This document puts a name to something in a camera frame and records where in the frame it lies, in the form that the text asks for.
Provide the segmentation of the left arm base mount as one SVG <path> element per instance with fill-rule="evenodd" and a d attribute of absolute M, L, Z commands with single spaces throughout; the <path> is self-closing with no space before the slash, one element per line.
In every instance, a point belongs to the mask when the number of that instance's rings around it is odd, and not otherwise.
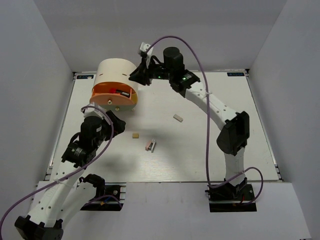
<path fill-rule="evenodd" d="M 126 198 L 126 183 L 106 183 L 104 188 L 81 211 L 119 212 Z"/>

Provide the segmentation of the green cap black highlighter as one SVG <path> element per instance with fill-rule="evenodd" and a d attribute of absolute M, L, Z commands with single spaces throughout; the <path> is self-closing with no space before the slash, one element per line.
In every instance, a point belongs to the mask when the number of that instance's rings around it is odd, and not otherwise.
<path fill-rule="evenodd" d="M 130 93 L 124 92 L 124 91 L 121 91 L 121 92 L 120 92 L 120 95 L 125 96 L 125 97 L 127 97 L 127 98 L 129 98 L 129 97 L 131 96 Z"/>

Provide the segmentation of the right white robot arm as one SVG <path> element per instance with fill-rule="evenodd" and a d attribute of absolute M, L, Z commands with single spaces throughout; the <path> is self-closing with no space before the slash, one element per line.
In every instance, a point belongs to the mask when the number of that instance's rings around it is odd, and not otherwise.
<path fill-rule="evenodd" d="M 233 110 L 209 93 L 207 83 L 201 82 L 198 76 L 185 68 L 184 57 L 177 47 L 163 50 L 163 62 L 152 51 L 150 44 L 143 42 L 140 45 L 138 53 L 141 63 L 129 75 L 129 80 L 143 86 L 149 86 L 154 79 L 167 80 L 175 92 L 209 114 L 209 120 L 220 130 L 216 143 L 224 153 L 226 183 L 221 186 L 211 185 L 207 192 L 211 197 L 219 195 L 227 199 L 238 199 L 247 185 L 244 152 L 250 136 L 248 113 Z"/>

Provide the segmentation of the grey white eraser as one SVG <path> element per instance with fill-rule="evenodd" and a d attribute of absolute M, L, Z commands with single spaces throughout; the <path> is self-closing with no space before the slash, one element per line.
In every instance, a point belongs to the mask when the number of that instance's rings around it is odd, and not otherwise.
<path fill-rule="evenodd" d="M 175 120 L 179 121 L 180 123 L 183 121 L 183 118 L 180 117 L 180 116 L 177 115 L 177 114 L 174 114 L 174 115 L 173 115 L 173 118 L 174 118 Z"/>

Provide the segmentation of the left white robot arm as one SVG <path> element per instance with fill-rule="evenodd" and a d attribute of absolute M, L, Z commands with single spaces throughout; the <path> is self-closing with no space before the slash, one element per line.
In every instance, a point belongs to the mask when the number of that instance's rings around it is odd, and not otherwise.
<path fill-rule="evenodd" d="M 105 180 L 96 175 L 83 173 L 90 163 L 101 156 L 97 152 L 101 144 L 125 131 L 126 122 L 112 111 L 104 113 L 94 110 L 87 114 L 80 131 L 70 139 L 61 157 L 59 169 L 41 199 L 14 223 L 24 240 L 60 240 L 67 223 L 85 205 L 115 197 L 106 187 Z"/>

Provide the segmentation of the cream cylindrical desk organizer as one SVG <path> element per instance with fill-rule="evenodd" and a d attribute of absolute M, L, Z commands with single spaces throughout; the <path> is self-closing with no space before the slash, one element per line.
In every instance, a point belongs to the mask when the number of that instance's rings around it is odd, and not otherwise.
<path fill-rule="evenodd" d="M 106 110 L 133 110 L 138 103 L 139 86 L 129 77 L 136 68 L 122 58 L 103 60 L 98 66 L 89 102 Z"/>

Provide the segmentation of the orange organizer drawer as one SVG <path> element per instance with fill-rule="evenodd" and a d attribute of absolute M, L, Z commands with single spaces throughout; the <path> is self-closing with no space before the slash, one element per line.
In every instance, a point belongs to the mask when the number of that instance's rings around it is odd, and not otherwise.
<path fill-rule="evenodd" d="M 130 97 L 120 95 L 119 93 L 112 94 L 110 89 L 118 89 L 130 93 Z M 133 106 L 138 103 L 138 94 L 133 87 L 120 82 L 102 82 L 96 84 L 92 88 L 90 103 L 98 105 L 113 105 L 113 106 Z"/>

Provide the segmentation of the pink cap black highlighter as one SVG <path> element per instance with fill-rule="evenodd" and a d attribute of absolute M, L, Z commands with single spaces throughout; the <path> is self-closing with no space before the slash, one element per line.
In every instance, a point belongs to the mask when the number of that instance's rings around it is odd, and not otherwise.
<path fill-rule="evenodd" d="M 110 93 L 111 93 L 111 94 L 117 94 L 117 93 L 118 93 L 118 90 L 115 89 L 115 88 L 111 88 L 111 89 L 110 89 Z"/>

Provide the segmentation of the small beige eraser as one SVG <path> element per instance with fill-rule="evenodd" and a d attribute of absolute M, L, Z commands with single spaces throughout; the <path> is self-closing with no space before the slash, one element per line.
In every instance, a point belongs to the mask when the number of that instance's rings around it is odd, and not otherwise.
<path fill-rule="evenodd" d="M 138 133 L 133 133 L 132 134 L 132 138 L 133 139 L 138 139 L 139 138 L 139 134 Z"/>

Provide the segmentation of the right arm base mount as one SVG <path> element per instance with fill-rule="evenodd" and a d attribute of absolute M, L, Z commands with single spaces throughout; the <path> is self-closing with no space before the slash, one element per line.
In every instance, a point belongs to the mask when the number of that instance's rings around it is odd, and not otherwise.
<path fill-rule="evenodd" d="M 255 198 L 254 190 L 251 184 L 247 184 L 240 192 L 234 196 L 227 191 L 224 185 L 216 189 L 207 189 L 209 211 L 211 213 L 245 213 L 256 212 L 256 203 L 252 201 Z"/>

